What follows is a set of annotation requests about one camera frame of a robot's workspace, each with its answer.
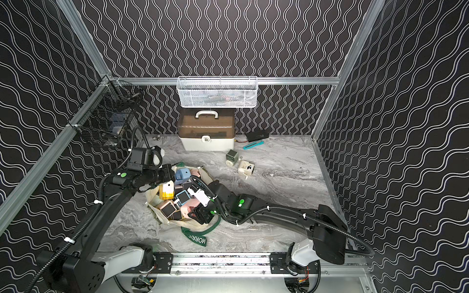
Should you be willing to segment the blue square pencil sharpener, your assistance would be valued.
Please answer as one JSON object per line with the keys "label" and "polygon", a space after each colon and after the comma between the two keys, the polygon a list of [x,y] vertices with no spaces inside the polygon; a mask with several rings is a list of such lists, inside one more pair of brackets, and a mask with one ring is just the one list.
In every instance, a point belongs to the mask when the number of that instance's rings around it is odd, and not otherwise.
{"label": "blue square pencil sharpener", "polygon": [[182,190],[178,194],[175,195],[174,197],[175,201],[174,203],[181,207],[183,206],[186,202],[188,202],[190,199],[192,199],[191,195],[187,192],[187,190]]}

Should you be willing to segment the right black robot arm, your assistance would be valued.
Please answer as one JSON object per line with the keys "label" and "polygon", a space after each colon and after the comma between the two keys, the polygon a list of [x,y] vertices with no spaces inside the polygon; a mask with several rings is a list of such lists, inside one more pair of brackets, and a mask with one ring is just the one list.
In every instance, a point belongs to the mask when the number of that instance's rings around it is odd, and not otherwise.
{"label": "right black robot arm", "polygon": [[350,234],[344,222],[326,205],[316,209],[297,209],[275,205],[249,194],[234,194],[223,184],[195,181],[188,189],[200,202],[189,212],[199,223],[209,223],[214,216],[240,226],[246,222],[267,223],[304,234],[306,240],[289,249],[287,264],[306,267],[324,260],[342,265],[347,254],[374,256],[373,248]]}

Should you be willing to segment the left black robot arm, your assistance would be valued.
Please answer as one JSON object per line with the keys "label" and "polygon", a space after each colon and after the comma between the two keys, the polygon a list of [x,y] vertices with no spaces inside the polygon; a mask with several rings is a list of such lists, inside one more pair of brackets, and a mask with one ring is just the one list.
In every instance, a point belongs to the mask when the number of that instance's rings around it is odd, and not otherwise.
{"label": "left black robot arm", "polygon": [[140,188],[167,183],[174,178],[170,164],[142,170],[117,168],[105,176],[91,210],[54,250],[37,257],[39,266],[25,291],[33,291],[42,278],[49,289],[62,293],[94,293],[105,280],[106,267],[93,261],[100,242],[120,210]]}

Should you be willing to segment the green pencil sharpener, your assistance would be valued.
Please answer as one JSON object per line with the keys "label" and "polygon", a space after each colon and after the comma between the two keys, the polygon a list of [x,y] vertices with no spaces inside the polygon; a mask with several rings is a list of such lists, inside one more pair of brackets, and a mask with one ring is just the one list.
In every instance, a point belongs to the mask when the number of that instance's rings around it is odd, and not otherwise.
{"label": "green pencil sharpener", "polygon": [[225,163],[229,167],[234,167],[240,161],[241,157],[237,151],[229,150],[225,155]]}

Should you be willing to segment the cream tote bag green handles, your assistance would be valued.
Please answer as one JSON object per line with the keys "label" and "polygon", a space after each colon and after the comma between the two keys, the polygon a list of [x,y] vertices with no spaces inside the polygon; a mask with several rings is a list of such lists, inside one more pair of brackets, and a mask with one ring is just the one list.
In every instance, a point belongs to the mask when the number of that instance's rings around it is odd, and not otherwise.
{"label": "cream tote bag green handles", "polygon": [[[213,181],[210,174],[205,170],[205,167],[189,167],[183,163],[179,163],[173,166],[172,170],[176,172],[179,168],[188,168],[191,171],[191,176],[201,178],[206,184],[209,184]],[[160,221],[160,223],[164,225],[179,227],[183,236],[185,236],[193,244],[206,247],[208,245],[206,235],[211,233],[221,223],[221,216],[215,215],[209,224],[202,225],[193,219],[186,219],[182,216],[180,207],[174,203],[174,198],[173,200],[160,200],[158,194],[159,185],[152,187],[144,192],[146,196],[146,205],[150,208],[156,220]],[[174,196],[182,190],[188,190],[191,187],[200,189],[200,186],[194,185],[190,179],[182,185],[174,184],[174,186]]]}

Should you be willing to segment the pink pencil sharpener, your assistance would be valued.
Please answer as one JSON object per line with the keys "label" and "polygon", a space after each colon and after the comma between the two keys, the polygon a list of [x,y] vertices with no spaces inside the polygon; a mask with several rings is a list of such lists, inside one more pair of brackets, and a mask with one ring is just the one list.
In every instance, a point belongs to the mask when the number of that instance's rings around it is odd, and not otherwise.
{"label": "pink pencil sharpener", "polygon": [[194,209],[200,205],[200,202],[196,199],[187,201],[181,206],[180,211],[184,218],[197,220],[197,215]]}

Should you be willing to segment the cream white pencil sharpener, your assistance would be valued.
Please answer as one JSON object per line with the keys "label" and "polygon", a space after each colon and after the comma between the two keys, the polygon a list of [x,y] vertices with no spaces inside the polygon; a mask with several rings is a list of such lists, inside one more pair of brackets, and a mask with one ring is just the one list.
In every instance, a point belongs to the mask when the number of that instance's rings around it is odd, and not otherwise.
{"label": "cream white pencil sharpener", "polygon": [[238,166],[238,174],[244,177],[244,179],[248,179],[253,175],[254,169],[255,164],[249,161],[242,160]]}

